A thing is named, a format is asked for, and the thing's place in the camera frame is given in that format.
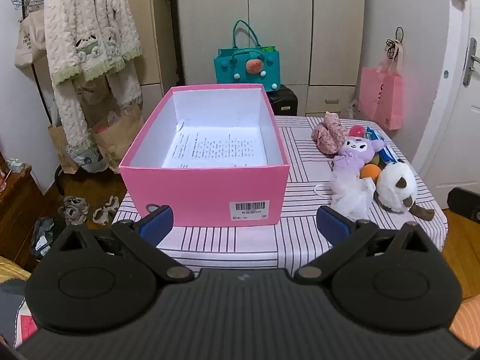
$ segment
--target slipper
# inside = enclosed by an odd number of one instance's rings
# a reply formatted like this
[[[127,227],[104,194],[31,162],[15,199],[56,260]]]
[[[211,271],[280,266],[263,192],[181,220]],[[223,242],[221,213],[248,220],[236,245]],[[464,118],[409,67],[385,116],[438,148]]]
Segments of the slipper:
[[[109,224],[109,212],[105,207],[97,208],[92,216],[93,223],[105,226]]]
[[[103,206],[109,212],[116,212],[120,207],[118,196],[110,196],[110,200]]]
[[[63,207],[67,208],[70,206],[77,208],[82,214],[88,214],[89,205],[84,198],[65,196],[63,198]]]
[[[85,214],[83,214],[77,207],[60,207],[58,213],[65,218],[67,225],[81,225],[87,220]]]

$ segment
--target white wardrobe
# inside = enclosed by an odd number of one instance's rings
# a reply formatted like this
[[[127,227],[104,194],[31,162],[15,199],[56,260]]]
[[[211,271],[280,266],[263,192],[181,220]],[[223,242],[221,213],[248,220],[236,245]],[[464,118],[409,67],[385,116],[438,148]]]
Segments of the white wardrobe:
[[[355,91],[364,0],[178,0],[187,85],[215,83],[213,58],[232,47],[236,20],[262,46],[280,52],[281,82],[298,97],[298,115],[338,112]],[[254,45],[237,30],[237,46]]]

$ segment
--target barcode label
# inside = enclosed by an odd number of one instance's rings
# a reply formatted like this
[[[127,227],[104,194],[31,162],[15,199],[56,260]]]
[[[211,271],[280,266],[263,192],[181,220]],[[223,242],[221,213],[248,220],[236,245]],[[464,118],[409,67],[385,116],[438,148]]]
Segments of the barcode label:
[[[261,202],[231,202],[231,219],[232,221],[267,219],[269,205],[269,200],[263,200]]]
[[[245,210],[263,210],[266,202],[251,202],[251,203],[235,203],[235,209],[237,211]]]

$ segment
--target pink shopping bag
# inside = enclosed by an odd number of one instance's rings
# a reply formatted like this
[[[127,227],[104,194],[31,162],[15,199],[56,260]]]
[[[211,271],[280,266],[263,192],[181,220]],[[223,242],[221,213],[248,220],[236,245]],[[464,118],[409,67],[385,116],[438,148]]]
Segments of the pink shopping bag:
[[[394,55],[396,62],[363,68],[360,81],[359,110],[386,130],[398,130],[403,121],[403,48],[398,41]]]

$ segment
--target striped tablecloth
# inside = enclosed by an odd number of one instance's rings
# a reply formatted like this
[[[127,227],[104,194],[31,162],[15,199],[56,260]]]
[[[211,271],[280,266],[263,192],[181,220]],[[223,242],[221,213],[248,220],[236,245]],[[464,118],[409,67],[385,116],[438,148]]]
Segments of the striped tablecloth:
[[[311,140],[311,131],[320,122],[319,117],[277,116],[277,124],[291,161],[279,223],[256,227],[174,227],[158,248],[195,272],[203,267],[212,267],[286,268],[293,273],[327,251],[331,245],[317,231],[315,224],[318,207],[330,204],[330,199],[316,195],[314,187],[323,185],[322,194],[332,194],[328,186],[331,159],[319,152]],[[393,151],[406,161],[400,150],[375,123],[342,120],[342,124],[347,127],[361,124],[379,130]],[[423,207],[435,209],[433,221],[423,221],[409,212],[388,213],[376,202],[372,204],[369,219],[387,229],[399,229],[406,221],[415,220],[441,250],[448,230],[446,217],[418,175],[416,179],[416,202]],[[121,219],[140,219],[128,193],[114,222]]]

